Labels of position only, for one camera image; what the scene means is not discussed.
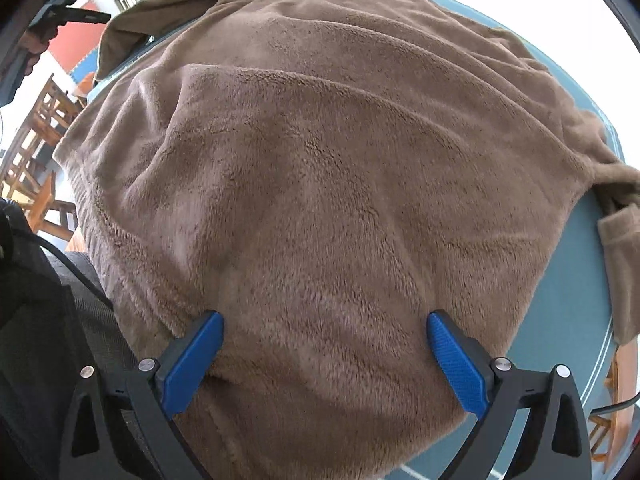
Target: screw head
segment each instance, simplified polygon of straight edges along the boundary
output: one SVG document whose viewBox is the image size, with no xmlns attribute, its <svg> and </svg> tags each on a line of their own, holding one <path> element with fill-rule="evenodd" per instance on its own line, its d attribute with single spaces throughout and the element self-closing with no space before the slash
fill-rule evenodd
<svg viewBox="0 0 640 480">
<path fill-rule="evenodd" d="M 88 379 L 89 377 L 91 377 L 94 374 L 94 367 L 92 366 L 85 366 L 82 370 L 80 370 L 80 376 L 83 379 Z"/>
<path fill-rule="evenodd" d="M 564 365 L 558 365 L 556 367 L 556 373 L 560 376 L 560 377 L 564 377 L 565 379 L 571 375 L 571 370 L 569 370 L 569 367 L 564 366 Z"/>
<path fill-rule="evenodd" d="M 502 370 L 503 372 L 508 372 L 511 370 L 511 361 L 509 361 L 506 357 L 498 357 L 494 361 L 495 367 L 498 370 Z"/>
<path fill-rule="evenodd" d="M 138 370 L 141 372 L 150 372 L 156 367 L 156 362 L 151 358 L 142 359 L 138 364 Z"/>
</svg>

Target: blue table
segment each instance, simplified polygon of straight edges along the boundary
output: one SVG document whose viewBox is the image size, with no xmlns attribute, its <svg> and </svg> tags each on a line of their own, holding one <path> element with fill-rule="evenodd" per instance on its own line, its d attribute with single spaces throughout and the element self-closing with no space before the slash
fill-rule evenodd
<svg viewBox="0 0 640 480">
<path fill-rule="evenodd" d="M 455 0 L 432 0 L 437 4 L 483 23 L 500 23 Z M 620 142 L 612 124 L 580 86 L 535 46 L 522 40 L 537 60 L 572 95 L 576 105 L 598 114 L 607 129 L 607 143 L 623 159 Z M 520 368 L 547 371 L 559 363 L 567 365 L 580 392 L 585 414 L 604 387 L 604 378 L 615 350 L 612 340 L 609 286 L 602 245 L 596 222 L 602 211 L 589 191 L 578 201 L 545 274 L 538 284 L 529 311 L 507 356 Z M 527 419 L 522 410 L 495 463 L 490 478 L 502 479 Z M 476 419 L 470 415 L 456 431 L 427 451 L 391 472 L 386 480 L 436 480 L 465 441 Z"/>
</svg>

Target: gray fabric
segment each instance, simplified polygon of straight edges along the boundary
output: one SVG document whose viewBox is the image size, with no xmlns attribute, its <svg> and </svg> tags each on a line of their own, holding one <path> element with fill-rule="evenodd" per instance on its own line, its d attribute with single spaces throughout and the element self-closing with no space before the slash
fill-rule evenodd
<svg viewBox="0 0 640 480">
<path fill-rule="evenodd" d="M 99 290 L 102 290 L 98 275 L 86 253 L 71 252 L 66 253 L 66 256 Z M 118 328 L 113 311 L 80 283 L 55 256 L 47 253 L 47 258 L 62 285 L 71 287 L 78 319 L 98 367 L 107 372 L 134 368 L 135 356 Z"/>
</svg>

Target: black bag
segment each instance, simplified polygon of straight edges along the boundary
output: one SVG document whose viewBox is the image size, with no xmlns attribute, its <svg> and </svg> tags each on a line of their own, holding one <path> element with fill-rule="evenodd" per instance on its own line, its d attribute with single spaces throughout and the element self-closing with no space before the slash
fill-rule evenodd
<svg viewBox="0 0 640 480">
<path fill-rule="evenodd" d="M 58 478 L 60 441 L 78 381 L 74 302 L 20 207 L 0 201 L 0 478 Z"/>
</svg>

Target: blanket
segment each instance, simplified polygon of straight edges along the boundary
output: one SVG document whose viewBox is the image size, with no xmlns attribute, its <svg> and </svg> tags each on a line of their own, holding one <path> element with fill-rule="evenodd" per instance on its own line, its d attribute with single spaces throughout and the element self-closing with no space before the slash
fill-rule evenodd
<svg viewBox="0 0 640 480">
<path fill-rule="evenodd" d="M 213 478 L 384 474 L 464 417 L 430 312 L 504 354 L 591 187 L 637 243 L 640 174 L 514 34 L 429 0 L 167 1 L 113 20 L 99 73 L 196 20 L 56 158 L 137 357 L 225 319 L 178 418 Z"/>
</svg>

